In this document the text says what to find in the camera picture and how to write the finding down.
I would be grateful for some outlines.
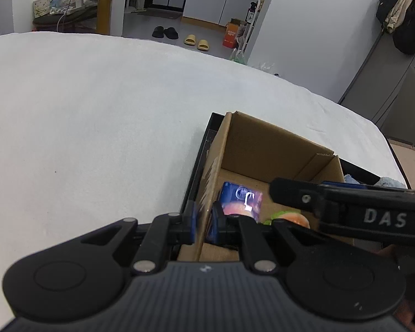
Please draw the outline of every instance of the folded clothes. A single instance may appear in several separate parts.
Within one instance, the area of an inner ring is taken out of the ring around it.
[[[359,185],[360,183],[354,179],[351,175],[344,175],[344,182]],[[394,180],[390,177],[382,177],[379,181],[374,185],[379,187],[392,187],[392,188],[407,188],[406,185],[402,184],[401,182]]]

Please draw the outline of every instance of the bottle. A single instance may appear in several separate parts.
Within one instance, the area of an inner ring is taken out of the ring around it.
[[[255,9],[257,7],[257,3],[256,2],[251,2],[250,3],[250,7],[247,11],[247,15],[246,15],[246,22],[251,23],[252,19],[253,19],[253,15],[255,14]]]

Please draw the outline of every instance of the cardboard box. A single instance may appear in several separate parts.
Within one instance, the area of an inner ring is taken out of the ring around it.
[[[260,222],[278,211],[293,210],[270,199],[269,183],[275,177],[317,183],[344,182],[339,158],[332,150],[244,113],[228,112],[208,151],[201,177],[196,197],[199,212],[195,243],[183,245],[178,259],[238,259],[235,251],[204,243],[212,203],[223,183],[230,181],[263,192]],[[313,215],[304,215],[316,229]]]
[[[235,37],[237,35],[238,28],[240,24],[236,25],[232,22],[228,22],[226,26],[226,33],[224,34],[223,46],[234,48]]]
[[[410,188],[415,190],[415,146],[409,142],[397,141],[391,138],[388,138],[388,141],[403,168]]]

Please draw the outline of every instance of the white bed sheet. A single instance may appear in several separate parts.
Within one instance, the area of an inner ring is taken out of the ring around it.
[[[152,41],[0,36],[0,326],[11,263],[178,211],[211,113],[236,110],[404,183],[372,122],[265,72]]]

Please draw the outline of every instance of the slipper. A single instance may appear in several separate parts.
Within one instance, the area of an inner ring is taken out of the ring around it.
[[[185,44],[195,46],[195,41],[196,41],[195,35],[188,35],[185,39]]]
[[[209,44],[206,40],[198,41],[198,50],[209,51]]]
[[[156,28],[154,28],[154,32],[152,33],[152,37],[163,38],[163,37],[165,37],[163,32],[164,32],[163,26],[157,26]]]
[[[168,27],[166,30],[164,30],[164,33],[168,39],[176,40],[178,39],[178,33],[175,31],[175,28]]]

